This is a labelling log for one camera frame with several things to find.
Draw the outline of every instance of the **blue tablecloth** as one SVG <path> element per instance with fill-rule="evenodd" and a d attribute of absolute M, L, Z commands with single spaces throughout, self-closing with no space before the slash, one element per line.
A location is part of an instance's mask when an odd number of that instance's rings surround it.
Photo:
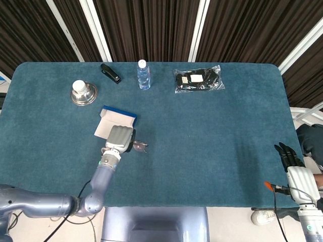
<path fill-rule="evenodd" d="M 272 207 L 268 180 L 287 184 L 274 144 L 301 155 L 282 77 L 270 64 L 220 63 L 224 90 L 175 94 L 174 69 L 215 63 L 149 63 L 151 89 L 138 87 L 136 63 L 24 63 L 15 71 L 0 114 L 0 184 L 34 192 L 78 194 L 101 156 L 95 137 L 103 105 L 138 115 L 148 153 L 122 155 L 105 197 L 109 206 Z M 75 80 L 98 97 L 71 102 Z M 292 207 L 278 195 L 278 206 Z"/>

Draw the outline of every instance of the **bottle cap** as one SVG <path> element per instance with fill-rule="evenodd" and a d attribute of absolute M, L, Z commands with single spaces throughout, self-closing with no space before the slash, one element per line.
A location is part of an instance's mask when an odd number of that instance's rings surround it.
<path fill-rule="evenodd" d="M 141 59 L 138 61 L 138 65 L 140 68 L 145 68 L 146 67 L 146 61 L 144 59 Z"/>
<path fill-rule="evenodd" d="M 73 83 L 73 90 L 77 93 L 84 93 L 86 92 L 86 85 L 85 82 L 82 80 L 77 80 Z"/>

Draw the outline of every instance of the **label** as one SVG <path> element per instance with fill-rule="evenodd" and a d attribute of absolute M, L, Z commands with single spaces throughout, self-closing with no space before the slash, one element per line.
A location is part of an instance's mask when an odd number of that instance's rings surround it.
<path fill-rule="evenodd" d="M 203 82 L 202 75 L 191 75 L 191 82 Z"/>
<path fill-rule="evenodd" d="M 183 83 L 183 84 L 188 84 L 187 77 L 182 77 L 182 83 Z"/>

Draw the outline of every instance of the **plastic bottle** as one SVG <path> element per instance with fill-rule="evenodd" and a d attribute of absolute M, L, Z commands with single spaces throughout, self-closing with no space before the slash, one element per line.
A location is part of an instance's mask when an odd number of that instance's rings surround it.
<path fill-rule="evenodd" d="M 142 90 L 147 90 L 150 88 L 150 70 L 149 66 L 147 66 L 147 63 L 144 59 L 141 59 L 138 61 L 138 67 L 137 67 L 137 76 L 138 76 L 138 82 L 139 87 Z"/>

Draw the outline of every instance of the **curtain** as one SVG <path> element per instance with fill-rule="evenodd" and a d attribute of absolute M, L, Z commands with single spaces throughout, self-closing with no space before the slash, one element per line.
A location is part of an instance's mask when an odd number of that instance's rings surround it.
<path fill-rule="evenodd" d="M 211 0 L 196 61 L 278 66 L 322 16 L 320 0 Z"/>
<path fill-rule="evenodd" d="M 283 74 L 292 107 L 312 108 L 323 102 L 322 57 L 323 36 Z"/>
<path fill-rule="evenodd" d="M 78 0 L 54 0 L 75 44 L 86 62 L 101 62 L 90 27 Z"/>
<path fill-rule="evenodd" d="M 95 0 L 114 61 L 186 62 L 199 0 Z"/>
<path fill-rule="evenodd" d="M 0 0 L 0 70 L 9 78 L 23 62 L 78 62 L 43 0 Z"/>

